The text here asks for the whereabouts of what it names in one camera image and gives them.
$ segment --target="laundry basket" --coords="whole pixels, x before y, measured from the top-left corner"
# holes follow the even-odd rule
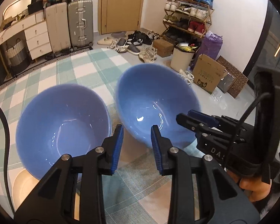
[[[180,69],[186,71],[195,52],[185,51],[175,46],[173,50],[171,68],[179,72]]]
[[[21,73],[30,65],[27,50],[22,40],[17,39],[16,44],[12,47],[6,43],[6,49],[11,71],[15,75]]]

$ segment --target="blue bowl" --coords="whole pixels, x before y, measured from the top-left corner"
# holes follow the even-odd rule
[[[63,154],[84,155],[111,135],[103,100],[77,84],[48,88],[25,108],[16,147],[24,167],[41,179]]]
[[[200,111],[193,90],[173,70],[156,64],[136,65],[120,77],[116,89],[119,117],[138,141],[152,147],[150,128],[158,125],[162,136],[184,148],[195,134],[176,122],[176,115]]]

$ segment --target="green and white tablecloth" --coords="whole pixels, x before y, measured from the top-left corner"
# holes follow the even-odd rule
[[[53,62],[18,79],[0,91],[0,107],[10,128],[9,187],[24,169],[15,146],[16,126],[25,106],[40,92],[57,84],[77,83],[91,88],[104,100],[110,113],[113,130],[120,123],[114,102],[115,87],[120,75],[131,65],[109,49],[96,49]],[[4,130],[0,121],[0,204],[12,216],[3,179]],[[191,155],[202,156],[190,145]],[[171,178],[160,176],[151,149],[137,142],[125,130],[118,170],[103,176],[106,219],[116,223],[167,222]]]

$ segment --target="beige trash can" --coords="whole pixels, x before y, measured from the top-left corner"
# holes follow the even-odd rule
[[[179,72],[180,69],[186,71],[193,56],[194,52],[184,51],[175,46],[170,66],[177,72]]]

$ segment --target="brown patterned board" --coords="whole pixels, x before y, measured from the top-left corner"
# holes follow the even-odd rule
[[[235,80],[227,92],[236,98],[248,82],[248,78],[222,56],[219,56],[217,62],[223,65],[231,75],[235,76]]]

